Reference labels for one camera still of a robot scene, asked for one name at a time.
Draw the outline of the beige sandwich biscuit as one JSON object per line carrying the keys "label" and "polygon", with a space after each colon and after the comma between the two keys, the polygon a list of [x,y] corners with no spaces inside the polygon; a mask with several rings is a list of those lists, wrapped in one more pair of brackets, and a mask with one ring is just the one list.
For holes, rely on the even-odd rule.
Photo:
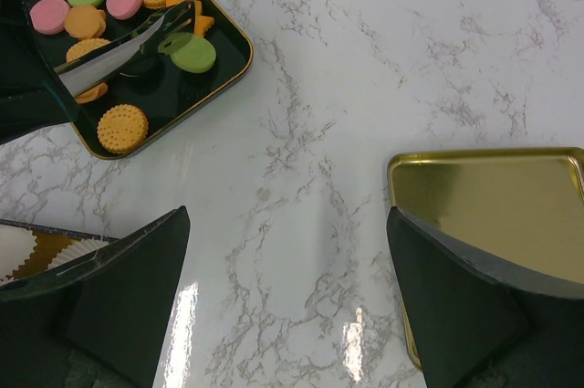
{"label": "beige sandwich biscuit", "polygon": [[79,59],[88,53],[106,46],[110,42],[104,38],[89,38],[80,40],[72,47],[70,47],[66,53],[66,62],[70,63],[76,59]]}

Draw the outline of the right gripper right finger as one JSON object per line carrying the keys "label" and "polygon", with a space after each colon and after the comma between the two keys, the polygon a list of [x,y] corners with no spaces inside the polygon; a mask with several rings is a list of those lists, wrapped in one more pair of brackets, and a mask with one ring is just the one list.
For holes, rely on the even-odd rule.
{"label": "right gripper right finger", "polygon": [[393,207],[391,260],[429,387],[580,387],[583,286]]}

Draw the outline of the gold tin lid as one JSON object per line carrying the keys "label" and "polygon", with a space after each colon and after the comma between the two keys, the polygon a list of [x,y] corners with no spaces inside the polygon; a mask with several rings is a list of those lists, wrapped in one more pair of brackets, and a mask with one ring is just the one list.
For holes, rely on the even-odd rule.
{"label": "gold tin lid", "polygon": [[[525,148],[403,153],[391,208],[521,267],[583,286],[583,152]],[[406,344],[421,362],[402,302]]]}

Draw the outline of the black chocolate sandwich cookie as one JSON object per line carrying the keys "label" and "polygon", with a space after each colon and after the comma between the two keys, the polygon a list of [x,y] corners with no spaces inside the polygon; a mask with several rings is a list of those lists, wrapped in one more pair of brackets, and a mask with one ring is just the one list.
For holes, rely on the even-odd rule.
{"label": "black chocolate sandwich cookie", "polygon": [[135,59],[120,70],[120,75],[127,79],[146,78],[158,67],[158,63],[157,54]]}

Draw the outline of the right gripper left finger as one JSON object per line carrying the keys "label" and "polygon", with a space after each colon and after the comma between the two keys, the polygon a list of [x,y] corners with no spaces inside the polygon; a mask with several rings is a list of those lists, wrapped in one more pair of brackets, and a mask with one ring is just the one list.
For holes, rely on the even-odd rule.
{"label": "right gripper left finger", "polygon": [[188,244],[185,207],[1,287],[4,387],[150,387]]}

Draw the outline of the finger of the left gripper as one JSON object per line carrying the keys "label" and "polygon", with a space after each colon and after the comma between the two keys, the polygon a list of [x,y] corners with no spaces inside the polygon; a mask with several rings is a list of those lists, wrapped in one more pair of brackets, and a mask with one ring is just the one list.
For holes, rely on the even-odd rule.
{"label": "finger of the left gripper", "polygon": [[1,0],[1,139],[75,121],[78,111],[39,50],[27,0]]}

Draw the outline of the silver metal tongs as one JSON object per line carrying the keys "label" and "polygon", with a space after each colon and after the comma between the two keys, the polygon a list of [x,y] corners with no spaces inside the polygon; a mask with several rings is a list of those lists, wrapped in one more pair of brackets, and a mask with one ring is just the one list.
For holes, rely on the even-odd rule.
{"label": "silver metal tongs", "polygon": [[189,0],[151,14],[126,36],[55,68],[57,76],[68,92],[77,96],[118,74],[132,60],[152,54],[170,55],[180,34],[193,33],[191,5],[193,1]]}

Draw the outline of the orange pumpkin cookie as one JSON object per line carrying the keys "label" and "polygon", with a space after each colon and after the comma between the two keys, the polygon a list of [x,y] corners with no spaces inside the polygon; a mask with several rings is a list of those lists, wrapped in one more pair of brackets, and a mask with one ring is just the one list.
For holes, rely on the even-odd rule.
{"label": "orange pumpkin cookie", "polygon": [[106,16],[93,5],[74,6],[65,17],[64,28],[78,40],[100,37],[106,29]]}

